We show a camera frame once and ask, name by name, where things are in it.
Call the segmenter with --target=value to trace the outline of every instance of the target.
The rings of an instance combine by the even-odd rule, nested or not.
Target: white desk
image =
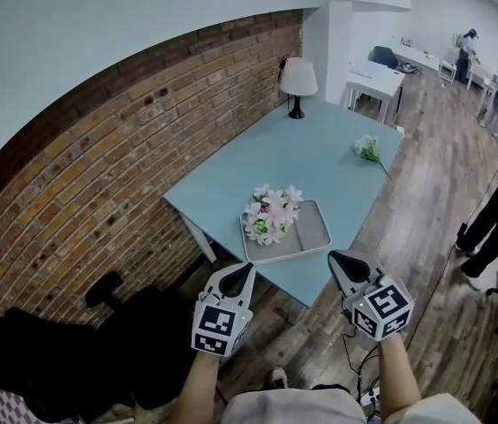
[[[496,91],[496,84],[488,77],[483,78],[482,91],[480,92],[479,106],[477,107],[477,116],[480,114],[482,106],[485,104],[485,98],[487,97],[487,91],[493,93]]]
[[[349,107],[349,101],[351,100],[351,110],[355,111],[355,93],[362,93],[375,99],[380,99],[382,104],[378,120],[384,124],[389,104],[394,99],[400,85],[402,85],[404,74],[382,66],[380,69],[376,69],[376,73],[373,75],[374,77],[366,77],[347,72],[347,87],[343,94],[343,102]]]
[[[474,77],[479,77],[484,83],[485,79],[491,80],[493,78],[493,74],[487,68],[483,67],[482,64],[472,62],[471,69],[469,70],[469,81],[467,82],[467,90],[471,89],[471,83]]]
[[[434,84],[437,81],[437,74],[440,70],[440,62],[436,57],[429,56],[420,50],[414,49],[413,47],[404,46],[402,44],[398,44],[390,48],[398,57],[398,59],[419,67],[422,70],[422,73],[426,73],[428,76],[430,76],[431,79],[429,81],[432,84],[432,88],[434,88]],[[425,111],[424,104],[426,102],[426,96],[427,84],[426,89],[424,89],[424,97],[422,99],[422,105],[420,108],[420,111],[422,113],[424,113]]]

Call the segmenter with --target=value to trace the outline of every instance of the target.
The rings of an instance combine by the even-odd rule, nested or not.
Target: white wall pillar
[[[303,56],[313,63],[318,99],[339,105],[351,51],[351,0],[330,0],[304,10]]]

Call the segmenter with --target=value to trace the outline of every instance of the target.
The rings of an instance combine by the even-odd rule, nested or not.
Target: flower
[[[377,139],[376,137],[372,137],[371,135],[364,135],[357,141],[355,141],[353,150],[355,151],[355,154],[359,155],[360,157],[370,160],[371,162],[378,163],[384,169],[384,172],[387,173],[389,179],[392,180],[389,172],[381,162],[381,152],[379,151],[379,148],[377,146],[378,143],[379,139]]]
[[[249,224],[253,224],[259,219],[260,207],[260,202],[252,202],[245,207],[245,213],[247,214],[247,221]]]
[[[375,150],[379,139],[371,135],[364,135],[355,141],[355,154],[363,156],[366,151]]]
[[[255,198],[262,198],[263,196],[267,195],[268,193],[268,184],[265,184],[263,187],[256,187],[255,188],[255,193],[253,193],[253,196]]]
[[[272,213],[277,212],[279,208],[284,207],[284,204],[286,204],[286,200],[283,197],[283,189],[279,188],[276,191],[269,190],[267,196],[263,198],[263,202],[266,202],[272,208]]]
[[[248,239],[259,245],[280,243],[286,232],[298,219],[302,192],[293,185],[276,190],[268,184],[255,188],[253,202],[245,206],[245,219],[242,221]]]
[[[284,193],[288,196],[289,201],[292,201],[293,203],[302,201],[302,190],[296,190],[294,185],[289,185],[289,187],[284,190]]]

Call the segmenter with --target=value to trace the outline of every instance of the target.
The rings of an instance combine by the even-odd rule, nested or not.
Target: white tray
[[[280,244],[273,242],[268,246],[261,246],[257,241],[247,237],[243,226],[244,214],[241,214],[239,221],[241,222],[243,248],[249,262],[258,265],[284,261],[305,254],[317,253],[331,245],[328,226],[316,200],[304,200],[298,205],[300,206],[298,220],[294,220],[294,224],[281,239]]]

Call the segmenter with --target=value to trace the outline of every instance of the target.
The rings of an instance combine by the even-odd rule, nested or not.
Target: sneaker
[[[469,276],[469,275],[467,275],[466,272],[463,269],[463,265],[464,264],[461,264],[458,269],[463,274],[464,280],[467,282],[467,284],[469,285],[469,287],[471,289],[473,289],[475,292],[479,292],[482,289],[482,286],[480,284],[480,278],[479,278],[479,276],[475,277],[475,276]]]
[[[460,254],[464,254],[465,256],[467,256],[468,258],[472,258],[472,256],[476,255],[478,252],[479,252],[479,249],[478,248],[475,248],[471,251],[468,251],[468,250],[464,250],[463,248],[460,248],[459,245],[457,244],[457,242],[455,243],[455,249],[460,253]]]
[[[286,390],[288,388],[288,377],[281,367],[275,367],[268,379],[273,390]]]

